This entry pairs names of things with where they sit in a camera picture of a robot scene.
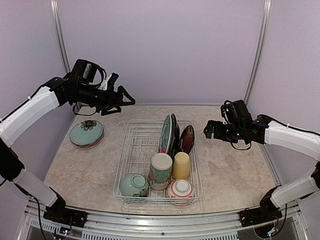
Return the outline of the black plate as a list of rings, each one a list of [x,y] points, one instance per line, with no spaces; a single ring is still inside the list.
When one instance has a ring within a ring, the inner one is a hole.
[[[171,157],[174,159],[175,154],[178,152],[178,145],[180,140],[180,127],[174,113],[171,114],[172,126],[173,126],[173,141],[171,148]]]

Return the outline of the light blue flower plate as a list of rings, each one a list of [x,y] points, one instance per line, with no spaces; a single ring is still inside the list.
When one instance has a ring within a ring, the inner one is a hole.
[[[104,134],[103,125],[97,120],[85,120],[77,123],[70,131],[69,139],[77,146],[96,143]]]

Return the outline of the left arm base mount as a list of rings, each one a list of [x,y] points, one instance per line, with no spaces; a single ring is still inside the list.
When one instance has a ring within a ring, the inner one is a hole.
[[[46,207],[43,218],[56,223],[71,227],[83,228],[85,226],[88,213],[81,210],[65,207],[63,204]]]

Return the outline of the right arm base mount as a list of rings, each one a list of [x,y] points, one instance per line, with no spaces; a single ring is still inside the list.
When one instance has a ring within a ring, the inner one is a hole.
[[[283,215],[270,200],[261,200],[259,207],[246,208],[238,213],[242,227],[262,224],[280,219]]]

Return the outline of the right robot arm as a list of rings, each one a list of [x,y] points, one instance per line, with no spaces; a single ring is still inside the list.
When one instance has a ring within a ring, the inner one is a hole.
[[[259,115],[252,122],[230,120],[223,123],[209,120],[204,127],[206,138],[236,144],[257,143],[263,146],[275,165],[281,186],[270,190],[256,210],[256,218],[266,222],[276,209],[320,190],[320,134],[294,127],[267,116]]]

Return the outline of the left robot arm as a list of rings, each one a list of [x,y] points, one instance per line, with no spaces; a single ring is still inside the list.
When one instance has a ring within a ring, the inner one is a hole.
[[[45,205],[57,221],[70,218],[65,200],[39,179],[20,160],[26,144],[32,150],[44,147],[36,128],[47,115],[65,104],[85,104],[102,116],[117,114],[122,107],[132,106],[135,99],[122,86],[116,87],[117,73],[107,74],[101,66],[85,59],[76,60],[72,70],[63,77],[53,77],[41,84],[35,92],[0,120],[0,175],[14,184],[25,195]]]

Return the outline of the teal and red patterned plate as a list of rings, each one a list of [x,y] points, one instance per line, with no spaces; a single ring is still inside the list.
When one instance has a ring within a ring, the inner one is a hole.
[[[173,154],[175,140],[176,116],[168,114],[164,119],[159,138],[158,153]]]

